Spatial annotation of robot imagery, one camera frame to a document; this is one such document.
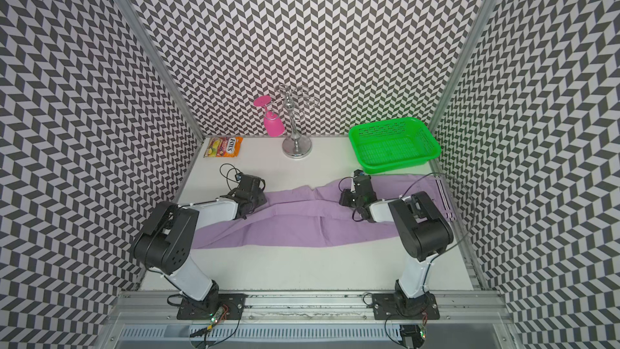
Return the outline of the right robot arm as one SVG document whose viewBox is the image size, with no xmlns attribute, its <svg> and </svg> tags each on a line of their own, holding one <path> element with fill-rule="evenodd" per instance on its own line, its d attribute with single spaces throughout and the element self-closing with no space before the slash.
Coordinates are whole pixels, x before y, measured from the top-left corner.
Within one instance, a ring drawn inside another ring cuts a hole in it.
<svg viewBox="0 0 620 349">
<path fill-rule="evenodd" d="M 434 260 L 454 242 L 452 227 L 427 192 L 406 191 L 397 198 L 381 200 L 369 174 L 357 170 L 350 181 L 349 188 L 340 189 L 339 204 L 353 209 L 355 222 L 394 224 L 409 256 L 396 281 L 394 307 L 405 317 L 424 313 L 432 302 L 426 282 Z"/>
</svg>

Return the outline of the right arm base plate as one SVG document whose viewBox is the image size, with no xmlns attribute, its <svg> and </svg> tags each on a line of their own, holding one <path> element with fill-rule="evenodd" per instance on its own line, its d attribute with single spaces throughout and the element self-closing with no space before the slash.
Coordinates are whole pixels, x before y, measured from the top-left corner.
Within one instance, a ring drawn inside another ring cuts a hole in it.
<svg viewBox="0 0 620 349">
<path fill-rule="evenodd" d="M 440 319 L 439 306 L 430 292 L 416 298 L 407 298 L 399 292 L 376 292 L 371 294 L 370 307 L 377 321 L 388 318 L 411 321 Z"/>
</svg>

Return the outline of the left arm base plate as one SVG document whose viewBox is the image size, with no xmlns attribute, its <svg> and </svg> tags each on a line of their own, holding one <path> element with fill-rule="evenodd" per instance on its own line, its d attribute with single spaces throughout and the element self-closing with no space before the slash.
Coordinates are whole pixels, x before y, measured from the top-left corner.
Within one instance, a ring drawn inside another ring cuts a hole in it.
<svg viewBox="0 0 620 349">
<path fill-rule="evenodd" d="M 209 296 L 204 301 L 182 296 L 176 318 L 181 321 L 207 321 L 215 316 L 219 308 L 226 306 L 226 320 L 238 321 L 243 315 L 246 299 L 247 295 L 240 292 Z"/>
</svg>

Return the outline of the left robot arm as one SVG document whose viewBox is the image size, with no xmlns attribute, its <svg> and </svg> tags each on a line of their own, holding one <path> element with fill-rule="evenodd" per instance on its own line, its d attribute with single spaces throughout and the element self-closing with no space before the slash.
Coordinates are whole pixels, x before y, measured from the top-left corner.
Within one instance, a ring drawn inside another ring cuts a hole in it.
<svg viewBox="0 0 620 349">
<path fill-rule="evenodd" d="M 196 231 L 214 224 L 245 220 L 267 202 L 264 179 L 239 172 L 236 180 L 237 187 L 215 200 L 188 205 L 159 203 L 131 249 L 134 259 L 163 275 L 185 301 L 208 313 L 218 307 L 219 287 L 191 257 Z"/>
</svg>

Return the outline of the purple long pants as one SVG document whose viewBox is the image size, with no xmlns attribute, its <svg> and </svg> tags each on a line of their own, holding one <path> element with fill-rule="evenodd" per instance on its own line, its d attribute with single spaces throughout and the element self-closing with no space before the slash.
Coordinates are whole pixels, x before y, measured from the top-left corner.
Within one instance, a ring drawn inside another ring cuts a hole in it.
<svg viewBox="0 0 620 349">
<path fill-rule="evenodd" d="M 445 219 L 450 213 L 442 201 L 437 178 L 430 175 L 374 175 L 371 183 L 381 200 L 397 198 L 406 191 L 427 192 Z M 197 230 L 192 248 L 337 247 L 399 237 L 392 223 L 353 221 L 352 209 L 339 205 L 340 187 L 335 180 L 323 187 L 268 192 L 267 203 L 245 220 Z"/>
</svg>

